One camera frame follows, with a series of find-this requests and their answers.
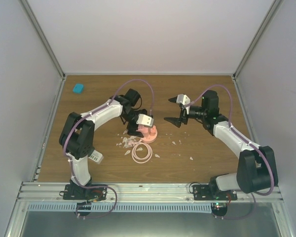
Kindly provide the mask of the pink round power strip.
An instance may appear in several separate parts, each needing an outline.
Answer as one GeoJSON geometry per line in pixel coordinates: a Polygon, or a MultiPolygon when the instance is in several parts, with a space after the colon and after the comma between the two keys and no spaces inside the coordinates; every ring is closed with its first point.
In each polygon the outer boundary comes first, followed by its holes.
{"type": "Polygon", "coordinates": [[[153,127],[150,128],[150,135],[148,137],[141,138],[141,141],[144,143],[150,144],[154,142],[156,138],[157,138],[157,129],[156,129],[156,126],[154,125],[153,127]]]}

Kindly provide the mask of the blue square plug adapter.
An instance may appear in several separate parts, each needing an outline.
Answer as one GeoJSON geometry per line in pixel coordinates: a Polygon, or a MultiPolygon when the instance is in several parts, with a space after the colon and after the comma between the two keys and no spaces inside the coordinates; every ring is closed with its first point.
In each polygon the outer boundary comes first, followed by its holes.
{"type": "Polygon", "coordinates": [[[81,94],[83,91],[84,91],[84,85],[81,83],[77,83],[73,87],[73,93],[75,93],[75,94],[81,94]]]}

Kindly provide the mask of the pink cube socket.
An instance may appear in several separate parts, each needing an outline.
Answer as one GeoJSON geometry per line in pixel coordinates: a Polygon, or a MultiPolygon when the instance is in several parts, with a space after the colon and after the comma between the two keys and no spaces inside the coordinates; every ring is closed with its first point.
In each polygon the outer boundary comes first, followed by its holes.
{"type": "Polygon", "coordinates": [[[137,131],[140,132],[143,137],[148,137],[150,135],[150,127],[144,125],[138,125],[137,131]]]}

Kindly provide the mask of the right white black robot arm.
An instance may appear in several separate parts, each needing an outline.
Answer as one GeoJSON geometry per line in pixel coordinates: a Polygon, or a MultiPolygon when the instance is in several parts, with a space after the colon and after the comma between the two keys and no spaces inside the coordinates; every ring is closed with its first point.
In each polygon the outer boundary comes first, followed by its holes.
{"type": "Polygon", "coordinates": [[[275,155],[269,146],[260,146],[244,136],[228,117],[220,113],[219,97],[213,90],[200,96],[201,106],[193,105],[185,94],[170,98],[178,104],[179,117],[165,117],[164,120],[176,127],[187,124],[189,119],[199,120],[204,129],[221,140],[238,158],[236,173],[212,177],[209,182],[209,196],[219,200],[226,191],[241,190],[246,194],[270,195],[278,185],[275,155]]]}

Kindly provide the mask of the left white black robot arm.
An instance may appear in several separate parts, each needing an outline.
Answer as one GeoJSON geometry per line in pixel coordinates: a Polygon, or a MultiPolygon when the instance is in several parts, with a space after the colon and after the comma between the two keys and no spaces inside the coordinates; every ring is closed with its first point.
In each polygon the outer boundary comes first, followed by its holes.
{"type": "Polygon", "coordinates": [[[152,110],[134,109],[140,97],[137,91],[129,89],[125,95],[114,95],[93,110],[82,114],[73,112],[68,115],[59,144],[70,164],[71,182],[76,185],[74,193],[80,199],[87,199],[92,193],[88,158],[96,153],[93,140],[94,133],[99,127],[114,118],[121,117],[123,122],[127,123],[131,135],[141,138],[144,136],[139,131],[141,125],[147,128],[153,127],[152,110]]]}

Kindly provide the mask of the white power strip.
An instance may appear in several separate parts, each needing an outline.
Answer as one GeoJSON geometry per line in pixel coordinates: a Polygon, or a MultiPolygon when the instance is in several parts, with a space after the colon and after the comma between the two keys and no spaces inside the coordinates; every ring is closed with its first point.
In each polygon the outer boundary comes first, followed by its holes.
{"type": "Polygon", "coordinates": [[[97,164],[100,164],[104,158],[103,154],[97,150],[93,150],[88,157],[97,164]]]}

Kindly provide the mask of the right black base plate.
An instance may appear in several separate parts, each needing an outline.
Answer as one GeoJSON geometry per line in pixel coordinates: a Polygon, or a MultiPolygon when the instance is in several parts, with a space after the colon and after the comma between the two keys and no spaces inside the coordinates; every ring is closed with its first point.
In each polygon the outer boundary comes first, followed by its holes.
{"type": "Polygon", "coordinates": [[[236,191],[220,191],[210,184],[193,182],[189,185],[188,191],[193,195],[194,200],[230,201],[238,199],[236,191]]]}

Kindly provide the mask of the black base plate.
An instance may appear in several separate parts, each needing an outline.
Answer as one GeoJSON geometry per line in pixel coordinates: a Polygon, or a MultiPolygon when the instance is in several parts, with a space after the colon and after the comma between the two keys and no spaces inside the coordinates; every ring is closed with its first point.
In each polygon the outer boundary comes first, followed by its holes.
{"type": "Polygon", "coordinates": [[[106,195],[107,187],[85,189],[75,183],[67,184],[64,190],[59,192],[59,196],[64,200],[84,200],[89,202],[105,200],[106,195]]]}
{"type": "Polygon", "coordinates": [[[193,182],[189,185],[188,191],[193,195],[194,200],[230,201],[238,199],[236,191],[220,191],[210,184],[193,182]]]}

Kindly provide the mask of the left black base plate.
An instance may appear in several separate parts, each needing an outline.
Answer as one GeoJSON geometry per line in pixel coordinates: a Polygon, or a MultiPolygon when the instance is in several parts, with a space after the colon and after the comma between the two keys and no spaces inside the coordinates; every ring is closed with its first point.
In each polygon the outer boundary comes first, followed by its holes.
{"type": "Polygon", "coordinates": [[[106,195],[107,187],[85,189],[75,183],[67,184],[64,190],[59,192],[59,196],[64,200],[84,200],[89,202],[105,200],[106,195]]]}

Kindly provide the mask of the aluminium rail frame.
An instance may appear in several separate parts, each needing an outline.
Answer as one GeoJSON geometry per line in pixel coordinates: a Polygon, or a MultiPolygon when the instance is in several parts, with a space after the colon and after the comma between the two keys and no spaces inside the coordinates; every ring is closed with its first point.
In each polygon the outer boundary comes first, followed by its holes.
{"type": "Polygon", "coordinates": [[[56,112],[45,146],[40,153],[41,169],[37,182],[21,184],[6,231],[8,237],[290,237],[291,226],[279,188],[268,196],[236,191],[225,217],[212,213],[115,212],[118,203],[206,203],[194,200],[188,191],[194,182],[208,182],[211,176],[236,170],[234,154],[199,123],[175,128],[164,117],[176,117],[179,108],[168,102],[180,93],[191,98],[211,87],[220,97],[225,115],[233,103],[232,121],[248,135],[237,90],[231,76],[73,76],[65,77],[57,95],[56,112]],[[81,83],[84,91],[73,93],[81,83]],[[143,107],[153,107],[158,137],[152,144],[153,158],[145,164],[134,163],[118,145],[125,126],[114,119],[95,133],[95,148],[104,155],[101,164],[90,161],[94,183],[106,184],[108,212],[91,212],[78,217],[74,212],[29,211],[32,202],[75,202],[63,200],[59,192],[68,184],[70,168],[58,145],[67,115],[83,113],[106,102],[113,94],[129,88],[139,91],[143,107]]]}

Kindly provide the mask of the right aluminium post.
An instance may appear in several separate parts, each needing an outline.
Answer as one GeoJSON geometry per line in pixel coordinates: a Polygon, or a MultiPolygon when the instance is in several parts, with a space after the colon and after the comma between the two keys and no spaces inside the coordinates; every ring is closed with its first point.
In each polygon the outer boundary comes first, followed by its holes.
{"type": "Polygon", "coordinates": [[[278,11],[280,5],[282,4],[282,0],[274,0],[270,6],[270,8],[268,9],[265,17],[263,18],[260,26],[258,27],[257,32],[255,33],[253,39],[251,40],[249,47],[247,48],[244,56],[242,57],[239,65],[237,66],[235,72],[232,74],[232,78],[233,80],[236,80],[242,69],[244,68],[246,62],[248,61],[249,57],[251,56],[251,54],[253,53],[255,47],[257,46],[258,42],[260,41],[262,35],[264,34],[264,32],[266,31],[267,27],[269,26],[271,20],[274,18],[276,12],[278,11]]]}

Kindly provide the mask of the aluminium post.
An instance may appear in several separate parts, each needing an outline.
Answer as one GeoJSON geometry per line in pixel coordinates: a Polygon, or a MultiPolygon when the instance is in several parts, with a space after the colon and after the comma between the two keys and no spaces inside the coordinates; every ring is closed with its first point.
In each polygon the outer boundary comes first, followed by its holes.
{"type": "Polygon", "coordinates": [[[271,20],[274,18],[276,12],[278,11],[280,5],[282,4],[282,0],[274,0],[270,6],[270,8],[268,9],[265,17],[263,18],[260,26],[258,27],[257,32],[255,33],[253,39],[251,40],[249,47],[247,48],[244,56],[242,57],[239,65],[237,66],[235,72],[232,74],[232,78],[233,80],[236,80],[242,69],[244,68],[246,62],[248,61],[249,57],[251,56],[251,54],[253,53],[255,47],[257,46],[258,42],[260,41],[262,35],[264,34],[264,32],[266,31],[267,27],[269,26],[271,20]]]}
{"type": "Polygon", "coordinates": [[[62,67],[60,66],[60,63],[57,60],[57,58],[56,58],[56,56],[55,56],[55,54],[54,54],[54,52],[53,52],[53,50],[52,50],[52,48],[50,46],[50,43],[48,42],[48,40],[47,40],[47,38],[46,38],[46,36],[45,36],[45,34],[44,34],[44,32],[43,32],[37,18],[36,18],[32,8],[31,8],[31,6],[29,4],[29,2],[27,0],[19,0],[19,2],[21,4],[26,16],[28,17],[30,23],[32,24],[36,34],[38,35],[38,38],[40,39],[43,47],[45,48],[49,58],[51,59],[52,64],[54,65],[55,69],[57,70],[60,78],[62,80],[64,80],[66,75],[65,75],[62,67]]]}

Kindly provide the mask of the left aluminium post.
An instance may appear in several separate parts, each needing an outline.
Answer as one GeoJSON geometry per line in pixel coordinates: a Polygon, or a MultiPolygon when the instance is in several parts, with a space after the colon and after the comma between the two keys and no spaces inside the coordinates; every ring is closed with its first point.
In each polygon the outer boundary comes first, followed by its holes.
{"type": "Polygon", "coordinates": [[[53,50],[52,50],[52,48],[50,46],[50,43],[48,42],[48,40],[47,40],[47,38],[46,38],[46,36],[45,36],[45,34],[44,34],[44,32],[43,32],[37,18],[36,18],[32,8],[31,8],[31,6],[29,4],[29,2],[27,0],[19,0],[19,2],[21,4],[26,16],[28,17],[30,23],[32,24],[36,34],[38,35],[38,38],[40,39],[43,47],[45,48],[49,58],[51,59],[52,64],[54,65],[55,69],[57,70],[60,78],[62,80],[64,80],[66,75],[65,75],[62,67],[60,66],[60,63],[57,60],[57,58],[56,58],[56,56],[55,56],[55,54],[54,54],[54,52],[53,52],[53,50]]]}

